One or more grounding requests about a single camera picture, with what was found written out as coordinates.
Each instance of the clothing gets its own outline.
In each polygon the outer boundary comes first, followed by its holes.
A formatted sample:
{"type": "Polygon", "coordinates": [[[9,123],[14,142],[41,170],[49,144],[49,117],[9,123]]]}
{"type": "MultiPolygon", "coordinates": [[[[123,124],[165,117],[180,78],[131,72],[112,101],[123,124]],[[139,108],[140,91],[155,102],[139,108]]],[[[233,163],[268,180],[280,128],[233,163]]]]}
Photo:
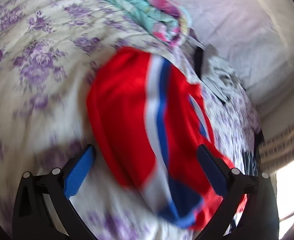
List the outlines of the clothing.
{"type": "Polygon", "coordinates": [[[258,176],[257,161],[254,154],[249,151],[242,151],[245,175],[258,176]]]}
{"type": "Polygon", "coordinates": [[[212,45],[207,46],[205,51],[200,47],[196,48],[194,63],[197,76],[220,101],[226,103],[240,85],[235,70],[225,59],[218,56],[212,45]]]}
{"type": "Polygon", "coordinates": [[[205,144],[234,165],[214,146],[200,86],[189,84],[162,56],[123,47],[97,72],[87,109],[117,181],[137,188],[150,209],[171,223],[203,229],[222,197],[197,161],[197,148],[205,144]]]}
{"type": "Polygon", "coordinates": [[[148,33],[169,46],[184,43],[191,26],[187,11],[171,0],[106,0],[125,10],[148,33]]]}

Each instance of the wall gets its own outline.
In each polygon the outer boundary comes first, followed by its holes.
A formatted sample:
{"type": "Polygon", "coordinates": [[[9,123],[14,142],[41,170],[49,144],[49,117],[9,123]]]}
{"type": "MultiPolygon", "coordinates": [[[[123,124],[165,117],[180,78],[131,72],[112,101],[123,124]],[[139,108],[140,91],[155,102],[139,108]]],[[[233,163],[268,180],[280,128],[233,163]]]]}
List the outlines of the wall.
{"type": "Polygon", "coordinates": [[[261,120],[265,140],[294,124],[294,93],[285,99],[275,111],[261,120]]]}

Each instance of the floral bedspread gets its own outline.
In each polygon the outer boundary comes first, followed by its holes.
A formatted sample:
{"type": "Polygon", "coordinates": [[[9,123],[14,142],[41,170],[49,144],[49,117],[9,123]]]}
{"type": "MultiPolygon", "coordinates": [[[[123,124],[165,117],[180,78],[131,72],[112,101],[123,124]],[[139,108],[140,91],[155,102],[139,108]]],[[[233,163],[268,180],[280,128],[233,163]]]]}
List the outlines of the floral bedspread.
{"type": "MultiPolygon", "coordinates": [[[[121,46],[161,54],[199,82],[189,63],[193,47],[162,44],[108,2],[0,0],[0,224],[8,234],[21,175],[48,173],[95,144],[85,98],[121,46]]],[[[223,106],[206,87],[202,93],[217,148],[243,171],[241,150],[253,150],[259,130],[247,95],[239,88],[223,106]]],[[[123,191],[99,153],[71,202],[100,240],[192,238],[123,191]]]]}

